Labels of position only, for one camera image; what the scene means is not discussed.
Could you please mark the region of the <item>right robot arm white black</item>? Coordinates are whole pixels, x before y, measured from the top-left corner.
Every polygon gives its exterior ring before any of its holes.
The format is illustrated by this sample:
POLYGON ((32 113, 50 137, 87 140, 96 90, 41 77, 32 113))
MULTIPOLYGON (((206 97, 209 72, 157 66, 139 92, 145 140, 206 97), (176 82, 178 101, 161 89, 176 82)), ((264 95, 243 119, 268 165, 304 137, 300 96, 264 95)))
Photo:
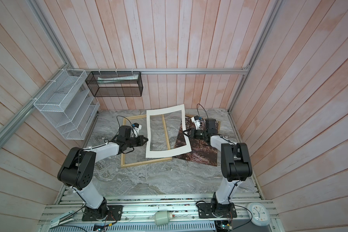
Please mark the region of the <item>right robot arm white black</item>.
POLYGON ((252 176, 252 165, 248 147, 245 143, 232 142, 218 133, 215 119, 191 118, 195 127, 184 131, 187 138, 203 140, 208 146, 221 153, 221 172, 223 180, 213 194, 210 207, 214 214, 232 211, 232 198, 238 187, 252 176))

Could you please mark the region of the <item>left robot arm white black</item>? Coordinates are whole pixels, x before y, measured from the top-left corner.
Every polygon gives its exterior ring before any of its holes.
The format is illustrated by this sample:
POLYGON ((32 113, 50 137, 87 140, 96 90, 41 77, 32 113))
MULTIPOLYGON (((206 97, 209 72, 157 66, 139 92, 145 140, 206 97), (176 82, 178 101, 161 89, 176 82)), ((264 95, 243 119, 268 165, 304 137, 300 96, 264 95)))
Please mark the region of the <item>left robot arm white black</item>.
POLYGON ((141 147, 148 138, 139 135, 142 125, 120 126, 118 133, 108 142, 92 148, 72 148, 58 172, 58 180, 71 187, 86 203, 89 209, 101 207, 104 197, 92 184, 95 163, 108 157, 127 154, 141 147))

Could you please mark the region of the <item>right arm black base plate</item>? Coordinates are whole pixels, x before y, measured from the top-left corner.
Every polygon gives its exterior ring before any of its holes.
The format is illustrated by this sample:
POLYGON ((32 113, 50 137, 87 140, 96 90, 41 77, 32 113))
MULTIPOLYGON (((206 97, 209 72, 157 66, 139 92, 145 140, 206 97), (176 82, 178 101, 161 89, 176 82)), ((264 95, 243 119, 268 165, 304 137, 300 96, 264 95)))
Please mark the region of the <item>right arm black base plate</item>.
POLYGON ((196 202, 199 218, 236 218, 237 212, 233 204, 222 205, 206 203, 204 201, 196 202))

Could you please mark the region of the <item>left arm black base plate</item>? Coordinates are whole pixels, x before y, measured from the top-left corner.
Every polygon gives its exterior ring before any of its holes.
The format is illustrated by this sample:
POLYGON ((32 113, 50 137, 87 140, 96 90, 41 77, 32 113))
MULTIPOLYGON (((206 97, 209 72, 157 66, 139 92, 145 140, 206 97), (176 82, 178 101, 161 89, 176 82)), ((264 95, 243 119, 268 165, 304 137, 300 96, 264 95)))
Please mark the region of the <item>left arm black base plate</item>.
POLYGON ((101 205, 98 209, 85 207, 82 221, 119 221, 121 220, 122 212, 122 205, 101 205))

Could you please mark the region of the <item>autumn forest photo print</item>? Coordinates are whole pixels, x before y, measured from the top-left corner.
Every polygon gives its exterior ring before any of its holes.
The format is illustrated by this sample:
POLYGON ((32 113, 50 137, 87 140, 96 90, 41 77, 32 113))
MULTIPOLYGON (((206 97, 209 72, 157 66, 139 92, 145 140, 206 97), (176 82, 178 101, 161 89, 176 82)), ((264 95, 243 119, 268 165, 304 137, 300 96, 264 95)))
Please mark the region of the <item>autumn forest photo print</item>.
MULTIPOLYGON (((185 117, 186 129, 195 128, 195 125, 192 122, 191 117, 193 117, 193 115, 186 115, 185 117)), ((217 166, 218 150, 216 148, 208 146, 208 144, 205 141, 199 139, 189 138, 189 142, 191 144, 191 152, 175 156, 175 158, 192 161, 199 164, 217 166)), ((185 145, 185 135, 183 134, 181 123, 173 148, 179 148, 185 145)))

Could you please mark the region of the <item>white mat board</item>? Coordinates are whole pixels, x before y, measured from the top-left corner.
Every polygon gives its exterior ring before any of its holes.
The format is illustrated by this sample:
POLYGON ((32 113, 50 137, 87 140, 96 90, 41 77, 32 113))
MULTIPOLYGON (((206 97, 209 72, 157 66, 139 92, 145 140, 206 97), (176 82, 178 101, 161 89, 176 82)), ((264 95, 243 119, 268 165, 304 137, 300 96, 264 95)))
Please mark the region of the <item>white mat board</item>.
POLYGON ((184 132, 186 130, 185 125, 185 105, 177 105, 167 108, 161 108, 161 109, 154 109, 154 110, 147 110, 146 111, 146 119, 147 119, 147 134, 148 134, 148 142, 146 147, 146 158, 150 159, 156 159, 156 158, 169 158, 178 156, 181 154, 192 152, 191 145, 189 138, 187 136, 184 136, 186 144, 182 147, 178 147, 175 149, 170 150, 162 150, 162 151, 151 151, 150 145, 151 145, 151 125, 150 125, 150 117, 151 116, 161 116, 165 114, 170 114, 176 111, 181 111, 181 119, 182 119, 182 131, 184 132))

